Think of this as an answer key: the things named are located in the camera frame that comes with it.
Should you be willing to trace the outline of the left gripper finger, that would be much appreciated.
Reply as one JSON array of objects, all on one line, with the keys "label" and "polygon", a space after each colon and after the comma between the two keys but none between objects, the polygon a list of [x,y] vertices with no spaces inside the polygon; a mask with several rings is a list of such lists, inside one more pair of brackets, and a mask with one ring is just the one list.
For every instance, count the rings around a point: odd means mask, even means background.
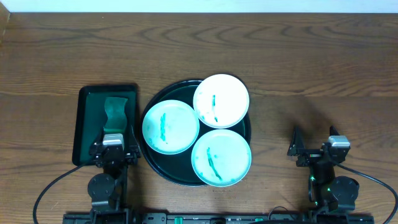
[{"label": "left gripper finger", "polygon": [[130,150],[138,150],[139,143],[137,142],[136,136],[134,134],[134,127],[129,127],[129,149]]},{"label": "left gripper finger", "polygon": [[97,136],[95,137],[94,140],[94,145],[102,145],[103,144],[103,136],[104,136],[104,131],[101,130]]}]

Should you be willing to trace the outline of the green sponge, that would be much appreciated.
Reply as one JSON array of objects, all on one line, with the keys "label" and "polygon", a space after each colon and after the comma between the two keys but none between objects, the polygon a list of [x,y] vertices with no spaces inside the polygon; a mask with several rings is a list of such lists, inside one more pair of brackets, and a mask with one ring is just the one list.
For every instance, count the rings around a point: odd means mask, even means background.
[{"label": "green sponge", "polygon": [[107,97],[104,102],[104,110],[107,121],[103,127],[105,134],[124,134],[127,126],[125,105],[127,98]]}]

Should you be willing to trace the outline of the pale green plate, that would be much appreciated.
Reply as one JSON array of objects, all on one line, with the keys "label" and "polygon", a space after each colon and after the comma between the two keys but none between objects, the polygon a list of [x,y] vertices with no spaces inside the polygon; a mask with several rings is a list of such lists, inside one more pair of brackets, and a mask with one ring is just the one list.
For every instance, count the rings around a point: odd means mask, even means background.
[{"label": "pale green plate", "polygon": [[248,142],[238,133],[216,129],[195,143],[191,162],[196,175],[214,187],[237,184],[248,173],[252,156]]},{"label": "pale green plate", "polygon": [[197,139],[199,119],[193,108],[178,100],[155,104],[144,116],[142,134],[154,151],[173,155],[186,151]]}]

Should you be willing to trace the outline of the white plate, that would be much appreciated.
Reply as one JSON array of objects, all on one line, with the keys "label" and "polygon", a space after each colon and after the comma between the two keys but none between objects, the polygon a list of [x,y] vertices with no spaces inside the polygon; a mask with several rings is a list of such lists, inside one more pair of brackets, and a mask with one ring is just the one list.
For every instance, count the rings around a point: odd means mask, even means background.
[{"label": "white plate", "polygon": [[193,108],[199,120],[216,129],[238,124],[247,114],[249,102],[244,83],[227,74],[204,79],[193,94]]}]

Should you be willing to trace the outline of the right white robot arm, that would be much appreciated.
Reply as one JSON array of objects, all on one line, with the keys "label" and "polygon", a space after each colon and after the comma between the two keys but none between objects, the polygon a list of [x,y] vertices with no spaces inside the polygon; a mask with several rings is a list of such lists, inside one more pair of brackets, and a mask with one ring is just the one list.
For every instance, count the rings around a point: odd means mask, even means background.
[{"label": "right white robot arm", "polygon": [[294,127],[288,156],[297,158],[296,166],[308,167],[308,199],[328,213],[344,213],[355,209],[359,183],[347,176],[336,176],[335,166],[344,162],[351,149],[346,136],[331,126],[329,137],[318,149],[305,147],[303,135]]}]

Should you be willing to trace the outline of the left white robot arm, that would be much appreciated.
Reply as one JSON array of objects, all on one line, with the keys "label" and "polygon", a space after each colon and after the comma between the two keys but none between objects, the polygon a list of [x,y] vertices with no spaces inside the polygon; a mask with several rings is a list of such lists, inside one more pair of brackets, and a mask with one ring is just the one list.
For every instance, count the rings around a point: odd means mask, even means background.
[{"label": "left white robot arm", "polygon": [[91,162],[103,169],[88,183],[92,210],[96,214],[119,212],[127,207],[127,171],[137,164],[140,148],[134,128],[124,134],[101,131],[90,146]]}]

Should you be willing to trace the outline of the rectangular dark green tray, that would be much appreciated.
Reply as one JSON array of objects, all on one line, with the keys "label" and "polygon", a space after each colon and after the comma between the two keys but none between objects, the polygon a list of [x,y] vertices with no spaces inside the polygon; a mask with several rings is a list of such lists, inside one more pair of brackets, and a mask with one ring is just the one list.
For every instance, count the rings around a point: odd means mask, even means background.
[{"label": "rectangular dark green tray", "polygon": [[127,98],[125,114],[127,126],[124,137],[124,148],[129,145],[129,127],[135,131],[137,86],[131,85],[91,85],[84,86],[79,91],[76,115],[75,137],[73,142],[72,162],[79,166],[89,161],[89,150],[94,144],[95,137],[103,130],[107,121],[104,102],[107,97]]}]

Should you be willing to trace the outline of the round dark green tray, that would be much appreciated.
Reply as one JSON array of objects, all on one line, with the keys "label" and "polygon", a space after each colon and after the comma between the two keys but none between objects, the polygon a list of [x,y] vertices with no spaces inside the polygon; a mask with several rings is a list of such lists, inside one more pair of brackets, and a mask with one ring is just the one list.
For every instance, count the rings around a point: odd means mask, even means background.
[{"label": "round dark green tray", "polygon": [[[141,121],[141,126],[144,120],[144,116],[149,111],[149,109],[161,101],[178,100],[188,104],[193,108],[193,94],[197,89],[197,86],[202,81],[203,80],[186,80],[182,82],[177,82],[158,92],[158,94],[156,94],[155,97],[150,100],[149,104],[145,108]],[[161,154],[150,148],[149,145],[145,142],[141,130],[142,152],[145,159],[147,160],[149,165],[156,171],[156,173],[158,173],[163,178],[180,185],[194,187],[207,185],[202,180],[200,180],[194,172],[191,162],[191,156],[193,147],[195,143],[199,140],[199,138],[210,131],[216,130],[216,128],[211,128],[202,123],[200,120],[199,122],[200,130],[196,141],[186,151],[173,155]],[[248,144],[250,143],[251,124],[248,113],[238,124],[226,129],[238,133],[248,142]]]}]

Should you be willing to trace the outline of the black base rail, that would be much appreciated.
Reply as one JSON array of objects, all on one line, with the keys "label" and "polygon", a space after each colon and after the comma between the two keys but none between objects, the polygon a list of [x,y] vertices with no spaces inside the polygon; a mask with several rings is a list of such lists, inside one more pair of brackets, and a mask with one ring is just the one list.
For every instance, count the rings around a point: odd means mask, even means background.
[{"label": "black base rail", "polygon": [[94,215],[65,214],[63,224],[130,223],[130,224],[240,224],[240,223],[374,223],[374,218],[363,215],[320,215],[317,220],[303,215],[274,213],[272,215],[168,215],[166,213],[118,213]]}]

